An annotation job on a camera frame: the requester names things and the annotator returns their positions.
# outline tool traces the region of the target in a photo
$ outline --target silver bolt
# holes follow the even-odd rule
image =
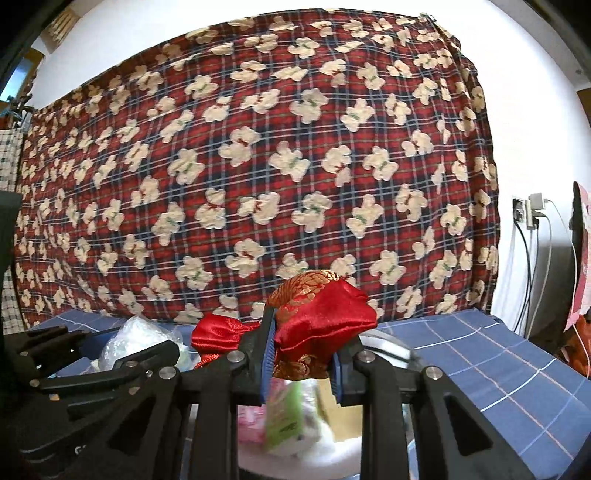
[[[357,353],[357,360],[363,362],[364,364],[370,364],[375,360],[375,353],[369,350],[361,350]]]
[[[439,367],[427,367],[425,373],[431,380],[439,380],[443,376],[443,371]]]
[[[244,360],[244,353],[240,350],[232,350],[229,354],[227,354],[226,357],[228,357],[228,360],[233,364],[237,364],[238,362],[242,362]]]
[[[177,374],[177,371],[174,367],[162,367],[160,372],[158,372],[158,376],[162,378],[162,380],[170,380],[174,378]]]

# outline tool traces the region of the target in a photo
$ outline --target plaid curtain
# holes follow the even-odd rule
[[[307,9],[200,28],[34,115],[17,275],[68,308],[262,315],[329,268],[380,321],[487,310],[498,267],[485,98],[432,18]]]
[[[22,138],[23,133],[20,130],[0,130],[0,190],[14,192]],[[10,268],[4,274],[2,284],[2,330],[4,333],[24,330]]]

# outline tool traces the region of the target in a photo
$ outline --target red satin pouch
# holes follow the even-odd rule
[[[277,309],[274,376],[327,378],[332,355],[353,336],[377,325],[367,301],[365,293],[329,270],[307,271],[284,282],[267,301]],[[198,367],[238,348],[242,334],[258,325],[205,315],[191,336],[202,356]]]

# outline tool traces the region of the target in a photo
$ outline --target power outlet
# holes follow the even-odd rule
[[[525,221],[525,202],[517,197],[513,197],[513,220],[516,222]]]

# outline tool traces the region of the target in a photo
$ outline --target blue tablecloth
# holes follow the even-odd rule
[[[106,330],[122,319],[78,310],[38,327]],[[177,329],[190,344],[193,326]],[[561,475],[591,433],[591,381],[512,333],[497,318],[478,310],[381,323],[379,327],[414,348],[427,364],[438,365],[480,408],[536,478]],[[60,372],[87,371],[81,359]],[[411,469],[416,473],[411,450]]]

